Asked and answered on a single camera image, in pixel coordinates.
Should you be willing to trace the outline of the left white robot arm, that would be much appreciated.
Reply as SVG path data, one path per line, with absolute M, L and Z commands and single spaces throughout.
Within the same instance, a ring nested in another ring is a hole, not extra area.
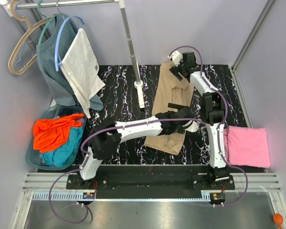
M 79 167 L 77 184 L 84 189 L 90 188 L 102 161 L 114 155 L 123 142 L 146 136 L 182 134 L 186 131 L 194 133 L 198 130 L 199 120 L 194 118 L 188 106 L 168 105 L 175 111 L 157 113 L 137 121 L 106 121 L 91 131 L 81 145 L 81 151 L 86 155 Z

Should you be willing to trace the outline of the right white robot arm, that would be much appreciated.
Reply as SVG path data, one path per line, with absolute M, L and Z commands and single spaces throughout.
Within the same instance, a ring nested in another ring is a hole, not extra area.
M 194 52 L 173 51 L 168 58 L 173 63 L 170 72 L 179 81 L 187 79 L 201 95 L 200 117 L 208 132 L 209 166 L 213 169 L 225 168 L 227 163 L 224 146 L 224 122 L 227 117 L 227 104 L 223 94 L 199 69 Z

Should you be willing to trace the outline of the beige t shirt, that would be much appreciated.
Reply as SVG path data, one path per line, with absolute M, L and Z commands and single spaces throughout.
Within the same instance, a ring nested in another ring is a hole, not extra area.
M 190 106 L 194 85 L 186 79 L 179 81 L 171 72 L 172 63 L 163 62 L 160 66 L 159 81 L 153 103 L 152 115 L 171 111 L 169 103 Z M 172 155 L 178 155 L 184 144 L 185 134 L 147 136 L 145 146 Z

